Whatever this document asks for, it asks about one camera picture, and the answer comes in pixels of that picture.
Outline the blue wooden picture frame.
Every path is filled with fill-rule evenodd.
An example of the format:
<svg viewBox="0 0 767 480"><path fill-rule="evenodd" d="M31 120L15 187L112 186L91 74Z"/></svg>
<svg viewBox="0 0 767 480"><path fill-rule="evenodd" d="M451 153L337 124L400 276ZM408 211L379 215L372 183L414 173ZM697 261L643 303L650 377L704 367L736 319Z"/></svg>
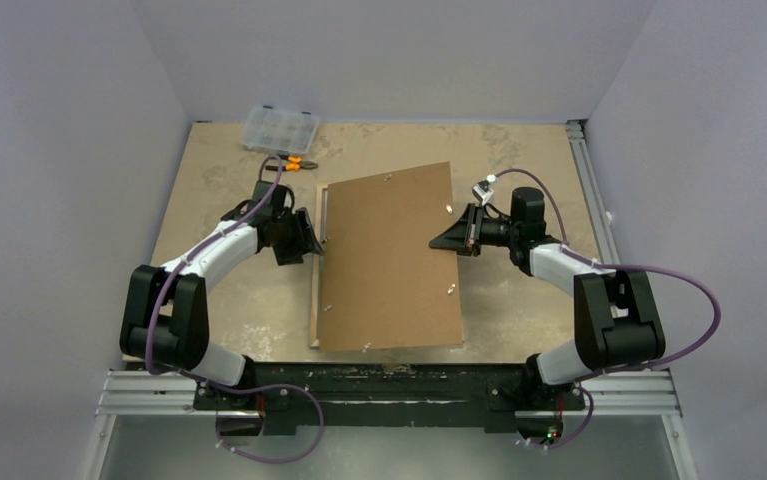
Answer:
<svg viewBox="0 0 767 480"><path fill-rule="evenodd" d="M316 211L313 217L313 227L317 232L322 246L328 242L326 236L326 212L328 201L328 185L319 185L316 192ZM324 271L324 259L315 255L312 260L312 283L311 283L311 312L309 320L309 347L319 348L319 316L325 309L322 303L322 275Z"/></svg>

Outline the brown cardboard backing board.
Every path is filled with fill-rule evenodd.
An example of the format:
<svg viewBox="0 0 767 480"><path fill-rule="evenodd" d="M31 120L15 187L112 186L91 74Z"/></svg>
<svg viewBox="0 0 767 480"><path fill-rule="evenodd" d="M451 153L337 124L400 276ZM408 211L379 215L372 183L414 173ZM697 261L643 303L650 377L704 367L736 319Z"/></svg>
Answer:
<svg viewBox="0 0 767 480"><path fill-rule="evenodd" d="M429 246L454 223L452 205L447 162L327 186L320 350L463 343L457 256Z"/></svg>

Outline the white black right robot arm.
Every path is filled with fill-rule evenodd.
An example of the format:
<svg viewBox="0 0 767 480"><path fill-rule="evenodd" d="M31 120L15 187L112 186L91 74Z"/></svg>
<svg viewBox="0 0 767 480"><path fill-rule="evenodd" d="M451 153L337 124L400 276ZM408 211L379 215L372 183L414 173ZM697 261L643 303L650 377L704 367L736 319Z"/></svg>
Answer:
<svg viewBox="0 0 767 480"><path fill-rule="evenodd" d="M535 407L555 399L560 385L608 367L637 365L663 356L666 339L645 272L597 267L579 260L547 232L545 197L519 187L510 212L491 217L468 204L460 218L433 238L430 248L477 257L484 246L507 249L525 275L557 287L573 299L573 338L529 359L520 392Z"/></svg>

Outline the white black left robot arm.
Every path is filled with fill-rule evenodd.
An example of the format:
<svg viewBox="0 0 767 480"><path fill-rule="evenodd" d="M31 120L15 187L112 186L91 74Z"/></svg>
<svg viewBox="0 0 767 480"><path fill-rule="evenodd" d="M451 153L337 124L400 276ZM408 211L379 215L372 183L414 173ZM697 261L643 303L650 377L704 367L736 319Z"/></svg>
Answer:
<svg viewBox="0 0 767 480"><path fill-rule="evenodd" d="M218 385L231 408L256 399L251 360L212 341L208 295L243 261L270 249L278 265L321 255L307 209L291 188L258 181L251 198L224 214L207 237L160 266L141 265L131 274L119 347L152 370L175 369Z"/></svg>

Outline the orange black pliers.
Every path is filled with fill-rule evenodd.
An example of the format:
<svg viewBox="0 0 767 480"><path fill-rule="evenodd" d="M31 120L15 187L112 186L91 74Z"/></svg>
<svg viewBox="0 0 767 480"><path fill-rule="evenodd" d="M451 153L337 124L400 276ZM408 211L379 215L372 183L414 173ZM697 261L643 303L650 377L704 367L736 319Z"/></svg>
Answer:
<svg viewBox="0 0 767 480"><path fill-rule="evenodd" d="M302 170L316 170L319 165L310 160L305 160L299 156L292 155L270 155L264 162L262 171L277 172L282 169L283 171L302 171Z"/></svg>

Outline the clear plastic organizer box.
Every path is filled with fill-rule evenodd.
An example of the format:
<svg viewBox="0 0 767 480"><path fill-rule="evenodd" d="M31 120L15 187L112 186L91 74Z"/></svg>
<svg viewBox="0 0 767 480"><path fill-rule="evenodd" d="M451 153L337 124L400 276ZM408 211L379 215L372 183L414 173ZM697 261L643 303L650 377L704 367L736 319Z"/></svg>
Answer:
<svg viewBox="0 0 767 480"><path fill-rule="evenodd" d="M238 142L250 151L304 156L312 146L319 124L320 118L310 112L263 105L250 110Z"/></svg>

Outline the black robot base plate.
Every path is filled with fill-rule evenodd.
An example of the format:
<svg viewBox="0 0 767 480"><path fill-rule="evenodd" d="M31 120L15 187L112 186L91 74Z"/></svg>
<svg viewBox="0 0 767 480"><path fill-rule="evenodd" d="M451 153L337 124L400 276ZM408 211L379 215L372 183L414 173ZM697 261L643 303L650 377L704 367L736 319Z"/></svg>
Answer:
<svg viewBox="0 0 767 480"><path fill-rule="evenodd" d="M299 426L480 428L553 439L586 406L569 384L542 383L532 363L259 362L235 387L199 382L194 409L251 414L265 435Z"/></svg>

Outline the aluminium front rail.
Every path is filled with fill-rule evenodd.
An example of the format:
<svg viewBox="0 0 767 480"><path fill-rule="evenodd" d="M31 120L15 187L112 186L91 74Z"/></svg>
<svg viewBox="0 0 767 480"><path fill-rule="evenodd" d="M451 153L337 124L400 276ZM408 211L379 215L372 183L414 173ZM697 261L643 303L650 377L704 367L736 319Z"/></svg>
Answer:
<svg viewBox="0 0 767 480"><path fill-rule="evenodd" d="M194 415L194 403L201 387L180 375L153 376L143 371L112 371L105 380L95 414L99 415ZM586 402L593 401L593 413L604 416L680 416L679 399L669 372L625 372L583 382ZM327 399L314 397L325 405L419 405L453 404L440 396L361 393L358 397Z"/></svg>

